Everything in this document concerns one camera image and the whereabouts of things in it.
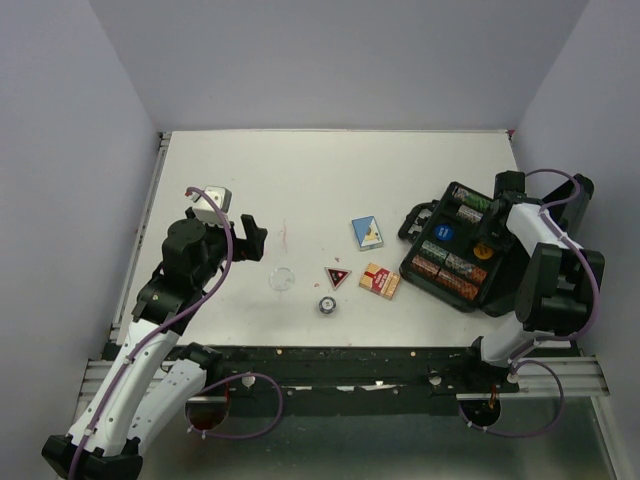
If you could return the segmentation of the yellow big blind button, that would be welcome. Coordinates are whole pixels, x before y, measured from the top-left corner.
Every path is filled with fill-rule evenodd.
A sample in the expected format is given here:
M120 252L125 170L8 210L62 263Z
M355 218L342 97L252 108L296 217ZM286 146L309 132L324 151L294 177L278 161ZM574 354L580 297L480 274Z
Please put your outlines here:
M493 249L483 243L476 244L473 248L473 253L476 258L483 261L489 260L494 255Z

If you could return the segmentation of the blue small blind button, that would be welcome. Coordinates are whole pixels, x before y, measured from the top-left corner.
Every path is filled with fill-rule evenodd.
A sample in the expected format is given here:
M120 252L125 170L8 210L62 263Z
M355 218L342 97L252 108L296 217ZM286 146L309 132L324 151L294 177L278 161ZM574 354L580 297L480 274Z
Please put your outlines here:
M448 224L439 224L434 229L434 235L437 240L446 242L453 239L454 229Z

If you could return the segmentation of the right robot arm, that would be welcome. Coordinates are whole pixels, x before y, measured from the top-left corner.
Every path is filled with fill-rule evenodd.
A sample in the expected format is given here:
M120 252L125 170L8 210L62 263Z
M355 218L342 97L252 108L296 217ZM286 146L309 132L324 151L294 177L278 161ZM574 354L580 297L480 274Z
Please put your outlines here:
M473 343L476 358L460 367L460 379L480 392L496 380L496 369L513 368L527 353L548 342L569 342L584 335L596 320L604 256L572 239L594 193L593 182L568 175L563 184L537 199L526 192L527 174L496 175L494 200L480 223L480 240L511 254L505 259L511 287L512 312L496 331Z

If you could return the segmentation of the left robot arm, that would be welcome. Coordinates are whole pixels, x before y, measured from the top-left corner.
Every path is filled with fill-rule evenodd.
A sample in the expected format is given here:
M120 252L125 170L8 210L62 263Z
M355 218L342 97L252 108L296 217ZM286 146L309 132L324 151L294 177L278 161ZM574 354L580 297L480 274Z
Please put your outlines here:
M162 260L141 289L133 319L103 383L64 435L50 436L42 456L63 479L135 479L143 455L187 399L214 393L222 380L220 354L192 343L169 373L154 375L177 345L200 306L234 262L258 261L268 232L244 214L245 238L233 226L208 225L189 213L174 222Z

